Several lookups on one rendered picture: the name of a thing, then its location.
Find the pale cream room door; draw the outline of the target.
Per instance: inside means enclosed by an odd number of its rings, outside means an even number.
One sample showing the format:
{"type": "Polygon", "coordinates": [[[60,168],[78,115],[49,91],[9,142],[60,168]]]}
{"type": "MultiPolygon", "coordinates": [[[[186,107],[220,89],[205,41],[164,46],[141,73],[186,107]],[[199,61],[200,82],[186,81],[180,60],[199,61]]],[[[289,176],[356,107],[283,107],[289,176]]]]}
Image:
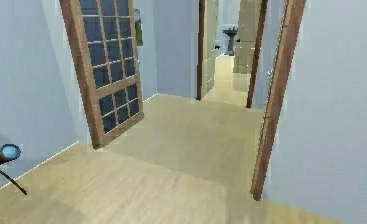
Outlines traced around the pale cream room door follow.
{"type": "Polygon", "coordinates": [[[197,100],[214,87],[218,3],[219,0],[199,0],[197,100]]]}

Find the brown glass-paned room door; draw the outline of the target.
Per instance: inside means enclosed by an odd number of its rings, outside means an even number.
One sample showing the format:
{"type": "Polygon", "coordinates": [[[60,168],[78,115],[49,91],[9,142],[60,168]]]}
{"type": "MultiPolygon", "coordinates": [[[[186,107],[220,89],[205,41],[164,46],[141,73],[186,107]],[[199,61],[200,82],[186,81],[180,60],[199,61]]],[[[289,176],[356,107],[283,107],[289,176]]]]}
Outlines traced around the brown glass-paned room door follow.
{"type": "Polygon", "coordinates": [[[144,118],[133,0],[58,0],[95,149],[144,118]]]}

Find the beige tall cupboard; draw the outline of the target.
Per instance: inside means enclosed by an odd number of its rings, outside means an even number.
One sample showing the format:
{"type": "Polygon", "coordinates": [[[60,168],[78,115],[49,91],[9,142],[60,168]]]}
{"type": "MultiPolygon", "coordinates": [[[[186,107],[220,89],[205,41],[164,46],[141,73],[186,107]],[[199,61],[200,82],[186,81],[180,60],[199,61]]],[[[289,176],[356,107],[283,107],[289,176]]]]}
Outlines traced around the beige tall cupboard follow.
{"type": "Polygon", "coordinates": [[[240,0],[234,72],[250,73],[262,0],[240,0]]]}

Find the brown telescope on tripod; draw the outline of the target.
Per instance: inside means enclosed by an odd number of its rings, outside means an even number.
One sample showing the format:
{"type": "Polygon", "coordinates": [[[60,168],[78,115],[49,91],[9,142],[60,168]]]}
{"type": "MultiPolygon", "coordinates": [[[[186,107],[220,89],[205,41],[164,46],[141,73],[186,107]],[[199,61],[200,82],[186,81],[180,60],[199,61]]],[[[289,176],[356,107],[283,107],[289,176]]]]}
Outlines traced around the brown telescope on tripod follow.
{"type": "MultiPolygon", "coordinates": [[[[20,157],[20,155],[21,150],[17,145],[4,144],[0,147],[0,165],[16,160],[20,157]]],[[[5,172],[0,170],[0,174],[2,174],[6,179],[8,179],[11,183],[13,183],[18,189],[20,189],[23,194],[27,194],[26,190],[22,188],[14,179],[12,179],[5,172]]]]}

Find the grey pedestal sink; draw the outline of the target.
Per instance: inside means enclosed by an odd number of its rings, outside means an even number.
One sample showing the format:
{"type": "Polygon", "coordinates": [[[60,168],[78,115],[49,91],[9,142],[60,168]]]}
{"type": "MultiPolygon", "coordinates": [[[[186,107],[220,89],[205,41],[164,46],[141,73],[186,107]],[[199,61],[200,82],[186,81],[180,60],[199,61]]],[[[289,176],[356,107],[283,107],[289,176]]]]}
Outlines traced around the grey pedestal sink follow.
{"type": "Polygon", "coordinates": [[[226,51],[226,55],[228,56],[233,56],[235,54],[234,41],[235,41],[235,36],[237,35],[237,32],[238,32],[238,29],[235,26],[233,26],[232,28],[223,30],[223,33],[229,37],[227,51],[226,51]]]}

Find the green wall-mounted object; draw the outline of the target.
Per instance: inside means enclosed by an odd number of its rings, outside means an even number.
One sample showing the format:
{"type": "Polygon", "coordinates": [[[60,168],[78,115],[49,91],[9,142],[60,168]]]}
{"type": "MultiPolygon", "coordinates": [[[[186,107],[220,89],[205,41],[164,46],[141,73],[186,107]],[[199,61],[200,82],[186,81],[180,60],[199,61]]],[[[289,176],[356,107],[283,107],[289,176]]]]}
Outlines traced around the green wall-mounted object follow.
{"type": "Polygon", "coordinates": [[[142,20],[140,10],[134,9],[134,19],[135,19],[135,31],[136,31],[136,44],[137,46],[143,46],[142,38],[142,20]]]}

